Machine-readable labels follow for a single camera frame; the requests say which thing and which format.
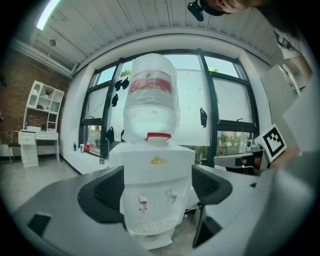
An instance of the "red label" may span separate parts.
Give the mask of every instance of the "red label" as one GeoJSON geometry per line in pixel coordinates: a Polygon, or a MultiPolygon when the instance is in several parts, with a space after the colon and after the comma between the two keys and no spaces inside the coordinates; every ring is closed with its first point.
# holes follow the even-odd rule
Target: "red label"
{"type": "Polygon", "coordinates": [[[161,78],[138,79],[132,83],[130,93],[140,89],[158,89],[172,93],[171,83],[161,78]]]}

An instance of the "ceiling light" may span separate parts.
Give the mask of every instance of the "ceiling light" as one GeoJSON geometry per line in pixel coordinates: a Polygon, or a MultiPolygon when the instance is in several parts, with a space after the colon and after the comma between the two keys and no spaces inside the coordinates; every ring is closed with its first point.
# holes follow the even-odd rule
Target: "ceiling light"
{"type": "Polygon", "coordinates": [[[50,0],[46,7],[44,8],[36,27],[40,30],[43,30],[47,20],[49,19],[51,13],[54,11],[56,6],[59,4],[60,0],[50,0]]]}

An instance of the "brick wall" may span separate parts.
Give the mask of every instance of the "brick wall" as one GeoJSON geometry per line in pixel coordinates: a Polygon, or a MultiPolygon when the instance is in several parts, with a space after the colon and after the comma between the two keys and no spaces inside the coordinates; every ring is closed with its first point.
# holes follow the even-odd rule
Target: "brick wall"
{"type": "MultiPolygon", "coordinates": [[[[24,115],[28,96],[35,80],[64,92],[66,97],[71,79],[49,67],[17,52],[8,50],[0,63],[0,73],[4,75],[6,87],[0,87],[0,112],[3,121],[0,123],[0,139],[2,144],[11,142],[11,132],[23,128],[24,115]]],[[[64,100],[60,107],[58,130],[60,127],[64,100]]],[[[41,126],[47,113],[28,111],[29,126],[41,126]]]]}

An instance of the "black hair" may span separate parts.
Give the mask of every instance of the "black hair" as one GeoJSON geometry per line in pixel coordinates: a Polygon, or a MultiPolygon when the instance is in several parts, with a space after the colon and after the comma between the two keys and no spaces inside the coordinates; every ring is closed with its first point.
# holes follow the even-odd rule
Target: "black hair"
{"type": "Polygon", "coordinates": [[[271,1],[268,6],[257,7],[262,15],[275,29],[280,32],[298,38],[297,25],[289,16],[289,11],[286,10],[286,1],[271,1]]]}

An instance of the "ceiling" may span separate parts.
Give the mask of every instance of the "ceiling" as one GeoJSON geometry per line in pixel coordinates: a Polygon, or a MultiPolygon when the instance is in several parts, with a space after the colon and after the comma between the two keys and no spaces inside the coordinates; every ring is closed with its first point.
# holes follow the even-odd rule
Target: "ceiling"
{"type": "Polygon", "coordinates": [[[68,69],[110,44],[145,31],[174,28],[206,30],[245,43],[274,62],[279,56],[272,27],[256,9],[210,16],[198,22],[187,10],[191,0],[62,0],[43,31],[35,23],[43,4],[21,23],[16,38],[68,69]],[[49,41],[56,41],[52,47],[49,41]]]}

